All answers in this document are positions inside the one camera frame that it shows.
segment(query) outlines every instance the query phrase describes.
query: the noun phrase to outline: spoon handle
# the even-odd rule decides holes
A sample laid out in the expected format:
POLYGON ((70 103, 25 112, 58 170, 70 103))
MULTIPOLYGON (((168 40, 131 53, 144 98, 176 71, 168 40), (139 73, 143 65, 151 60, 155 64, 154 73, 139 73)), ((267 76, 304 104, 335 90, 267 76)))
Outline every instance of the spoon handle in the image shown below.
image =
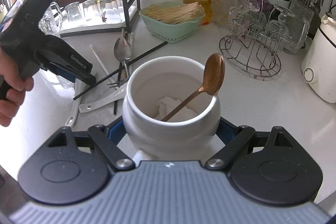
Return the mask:
POLYGON ((182 103, 180 103, 172 112, 170 112, 166 117, 164 117, 161 121, 166 122, 172 116, 174 116, 177 112, 179 112, 182 108, 184 108, 187 104, 189 104, 193 99, 195 99, 198 95, 200 95, 203 90, 199 89, 192 93, 187 99, 185 99, 182 103))

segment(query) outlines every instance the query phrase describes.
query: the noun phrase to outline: person's hand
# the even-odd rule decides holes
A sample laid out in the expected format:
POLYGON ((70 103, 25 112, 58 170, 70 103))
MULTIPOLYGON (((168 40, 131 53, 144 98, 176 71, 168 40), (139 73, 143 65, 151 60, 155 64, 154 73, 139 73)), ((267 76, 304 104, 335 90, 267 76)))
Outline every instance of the person's hand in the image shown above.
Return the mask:
POLYGON ((6 100, 0 100, 0 125, 7 127, 15 117, 20 105, 23 104, 26 91, 31 91, 34 80, 31 77, 21 79, 16 62, 0 48, 0 75, 12 87, 6 100))

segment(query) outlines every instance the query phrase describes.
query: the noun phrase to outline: white ceramic jar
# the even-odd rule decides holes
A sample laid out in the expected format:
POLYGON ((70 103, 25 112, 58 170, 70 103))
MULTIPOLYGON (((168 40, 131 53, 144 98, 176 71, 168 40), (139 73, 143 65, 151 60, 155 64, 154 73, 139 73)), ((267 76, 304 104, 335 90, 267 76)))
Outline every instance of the white ceramic jar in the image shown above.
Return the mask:
POLYGON ((123 122, 131 141, 159 160, 198 160, 216 133, 221 117, 218 96, 202 93, 187 107, 198 113, 183 122, 155 120, 164 96, 183 101, 203 82, 204 65, 179 56, 150 60, 135 70, 123 103, 123 122))

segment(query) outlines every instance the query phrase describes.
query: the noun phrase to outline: metal screw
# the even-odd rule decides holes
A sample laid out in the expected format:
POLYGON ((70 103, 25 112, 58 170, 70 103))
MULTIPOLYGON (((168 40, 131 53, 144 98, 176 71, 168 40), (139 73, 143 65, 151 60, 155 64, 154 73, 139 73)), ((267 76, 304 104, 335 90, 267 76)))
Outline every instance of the metal screw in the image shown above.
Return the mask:
POLYGON ((208 160, 207 164, 210 167, 217 168, 217 167, 223 166, 224 162, 220 159, 210 159, 210 160, 208 160))
POLYGON ((133 164, 133 161, 130 159, 121 159, 116 162, 117 166, 120 168, 127 168, 133 164))

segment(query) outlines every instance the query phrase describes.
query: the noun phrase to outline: glass mug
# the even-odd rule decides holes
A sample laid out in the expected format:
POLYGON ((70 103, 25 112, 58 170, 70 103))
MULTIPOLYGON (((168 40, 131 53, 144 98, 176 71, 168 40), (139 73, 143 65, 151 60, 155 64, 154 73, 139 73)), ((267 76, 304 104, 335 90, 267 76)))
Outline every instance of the glass mug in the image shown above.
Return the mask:
POLYGON ((61 9, 58 6, 58 4, 53 1, 48 7, 48 9, 44 12, 43 17, 41 18, 39 22, 39 28, 45 34, 50 34, 55 37, 60 37, 59 31, 62 28, 62 23, 63 23, 63 15, 62 15, 61 9), (59 18, 58 25, 56 24, 53 11, 51 9, 52 6, 55 6, 56 11, 58 13, 58 18, 59 18))

